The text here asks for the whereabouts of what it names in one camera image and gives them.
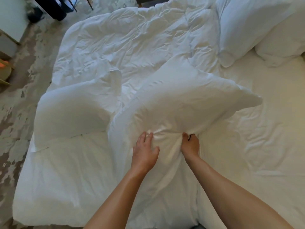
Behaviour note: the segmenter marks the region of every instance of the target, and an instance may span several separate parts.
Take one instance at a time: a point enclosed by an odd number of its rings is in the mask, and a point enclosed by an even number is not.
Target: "white duvet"
[[[294,60],[287,72],[282,67],[269,72],[250,52],[236,66],[220,69],[218,17],[210,9],[212,3],[171,0],[75,24],[63,38],[48,91],[96,78],[103,72],[102,62],[107,64],[105,69],[120,70],[125,106],[148,77],[177,55],[188,57],[202,72],[251,89],[266,99],[263,105],[241,110],[201,134],[200,155],[301,228],[305,221],[301,137],[305,109],[300,103],[305,97],[305,66]],[[26,225],[84,226],[119,181],[106,132],[83,134],[36,150],[33,135],[17,184],[14,218]],[[224,228],[184,159],[153,201],[132,212],[136,213],[128,228],[190,228],[198,222],[208,229]]]

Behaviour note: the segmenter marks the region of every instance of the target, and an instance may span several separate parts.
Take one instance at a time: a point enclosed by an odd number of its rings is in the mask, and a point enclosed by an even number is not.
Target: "white pillow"
[[[277,24],[293,14],[292,0],[217,0],[218,57],[224,67],[244,56]]]
[[[40,98],[34,120],[34,151],[80,134],[105,131],[120,104],[118,70],[46,92]]]
[[[132,147],[143,131],[154,132],[158,161],[141,185],[130,220],[153,201],[174,177],[181,161],[182,132],[204,131],[235,111],[261,104],[262,99],[231,80],[204,73],[189,60],[168,60],[114,117],[108,139],[118,180],[131,166]]]
[[[305,0],[294,0],[296,13],[278,24],[255,46],[268,66],[279,66],[305,52]]]

